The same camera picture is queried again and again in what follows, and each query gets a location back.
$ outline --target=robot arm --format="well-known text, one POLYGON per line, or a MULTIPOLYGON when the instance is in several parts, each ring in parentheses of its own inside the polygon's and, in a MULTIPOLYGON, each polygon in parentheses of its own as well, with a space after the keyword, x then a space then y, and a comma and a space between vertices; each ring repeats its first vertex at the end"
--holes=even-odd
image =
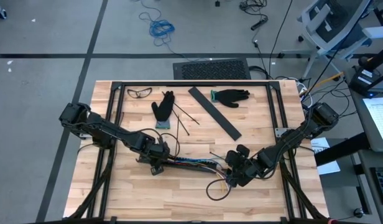
POLYGON ((91 108, 83 103, 67 104, 59 117, 64 128, 80 137, 80 134, 92 136, 93 144, 103 149, 114 146, 114 140, 120 140, 131 151, 148 160, 152 166, 152 174, 163 172, 162 163, 169 157, 170 149, 159 137, 158 143, 148 134, 141 131, 128 131, 103 119, 99 114, 91 112, 91 108))

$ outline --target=blue cable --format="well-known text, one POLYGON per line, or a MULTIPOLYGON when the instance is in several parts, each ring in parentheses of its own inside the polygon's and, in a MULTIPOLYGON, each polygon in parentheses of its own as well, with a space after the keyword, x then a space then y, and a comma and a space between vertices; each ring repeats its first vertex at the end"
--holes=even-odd
POLYGON ((222 169, 224 169, 223 166, 219 162, 217 162, 213 159, 182 159, 182 160, 177 161, 177 162, 207 162, 207 161, 214 162, 217 165, 219 165, 222 169))
POLYGON ((175 32, 175 26, 173 26, 173 24, 171 24, 166 19, 160 19, 161 15, 162 15, 160 9, 157 9, 155 7, 146 6, 143 3, 143 0, 131 0, 131 1, 134 1, 134 2, 140 1, 144 8, 153 9, 153 10, 156 10, 157 12, 159 12, 159 16, 156 19, 152 19, 150 16, 150 13, 148 13, 148 12, 142 12, 139 14, 140 20, 150 22, 149 34, 150 34, 150 36, 152 36, 154 38, 153 44, 156 47, 166 45, 167 48, 169 49, 169 51, 171 51, 173 54, 179 55, 179 56, 183 57, 184 59, 188 60, 189 62, 196 62, 196 61, 199 61, 201 59, 207 60, 205 58, 198 58, 196 60, 190 60, 186 56, 184 56, 184 54, 174 52, 170 48, 169 43, 171 43, 171 41, 172 41, 171 34, 173 32, 175 32))

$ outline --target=chair wheel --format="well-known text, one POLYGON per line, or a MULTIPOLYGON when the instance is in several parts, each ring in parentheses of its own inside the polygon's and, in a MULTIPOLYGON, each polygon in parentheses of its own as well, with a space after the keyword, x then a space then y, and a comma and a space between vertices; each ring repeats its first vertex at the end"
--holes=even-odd
POLYGON ((6 18, 7 18, 7 14, 5 9, 0 7, 0 19, 6 19, 6 18))

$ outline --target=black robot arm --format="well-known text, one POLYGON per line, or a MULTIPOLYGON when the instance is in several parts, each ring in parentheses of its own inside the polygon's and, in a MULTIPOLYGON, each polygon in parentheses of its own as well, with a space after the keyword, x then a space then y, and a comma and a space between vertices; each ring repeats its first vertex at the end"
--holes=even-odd
POLYGON ((325 103, 313 105, 305 121, 297 129, 289 129, 278 138, 277 144, 261 149, 249 157, 249 149, 238 145, 236 151, 229 151, 225 161, 231 169, 226 171, 226 182, 236 187, 247 185, 252 179, 268 179, 274 174, 277 163, 280 163, 282 176, 291 184, 298 197, 302 199, 313 218, 327 219, 309 201, 297 182, 291 176, 284 161, 283 153, 297 148, 305 138, 315 138, 338 122, 338 114, 325 103))
POLYGON ((93 144, 103 149, 111 148, 118 139, 132 152, 140 154, 140 158, 149 161, 153 175, 164 171, 161 165, 168 159, 170 149, 162 138, 156 143, 152 136, 142 131, 128 131, 91 112, 91 108, 83 103, 67 104, 59 120, 76 136, 91 135, 93 144))

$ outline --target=yellow cable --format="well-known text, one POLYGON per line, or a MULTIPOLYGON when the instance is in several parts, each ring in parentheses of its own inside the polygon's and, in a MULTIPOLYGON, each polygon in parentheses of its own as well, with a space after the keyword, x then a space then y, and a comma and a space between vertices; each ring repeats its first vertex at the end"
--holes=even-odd
MULTIPOLYGON (((219 177, 219 179, 222 179, 222 177, 218 173, 216 173, 216 175, 219 177)), ((222 193, 223 193, 224 192, 224 183, 223 183, 223 181, 221 181, 221 188, 222 188, 222 193)))
POLYGON ((327 79, 324 79, 323 81, 317 83, 315 86, 312 86, 312 87, 310 87, 309 89, 307 89, 307 90, 301 92, 301 93, 299 94, 299 96, 302 96, 304 93, 310 91, 313 87, 318 87, 318 86, 320 86, 320 85, 322 85, 322 84, 324 84, 324 83, 326 83, 326 82, 328 82, 328 81, 333 80, 334 78, 338 78, 338 77, 340 77, 340 76, 343 75, 343 74, 344 74, 344 72, 339 72, 338 74, 333 75, 332 77, 329 77, 329 78, 327 78, 327 79))

